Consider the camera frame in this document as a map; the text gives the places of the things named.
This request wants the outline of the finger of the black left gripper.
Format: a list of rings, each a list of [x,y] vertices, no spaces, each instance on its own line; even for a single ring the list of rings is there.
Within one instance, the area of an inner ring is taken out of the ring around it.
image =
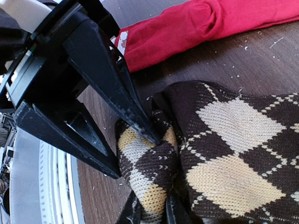
[[[85,105],[23,101],[14,113],[19,128],[67,152],[94,169],[118,179],[118,159]]]
[[[161,137],[144,111],[126,61],[92,20],[82,22],[64,41],[72,67],[143,137],[158,144]]]

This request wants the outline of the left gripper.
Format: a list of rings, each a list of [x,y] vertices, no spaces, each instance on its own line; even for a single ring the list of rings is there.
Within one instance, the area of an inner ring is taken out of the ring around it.
[[[33,33],[0,8],[0,110],[75,100],[90,86],[72,67],[64,41],[85,20],[94,21],[112,41],[120,28],[98,0],[38,1],[51,13]]]

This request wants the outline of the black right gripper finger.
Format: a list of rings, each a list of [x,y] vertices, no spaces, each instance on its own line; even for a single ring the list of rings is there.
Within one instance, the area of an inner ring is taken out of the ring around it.
[[[191,219],[176,195],[166,199],[166,220],[168,224],[191,224]]]

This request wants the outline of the brown beige argyle sock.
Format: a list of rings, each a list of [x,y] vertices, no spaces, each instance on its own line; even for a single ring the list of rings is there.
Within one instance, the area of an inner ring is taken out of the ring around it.
[[[142,224],[166,223],[175,192],[199,223],[299,221],[299,95],[251,96],[216,83],[171,84],[150,113],[158,144],[115,125],[120,171]]]

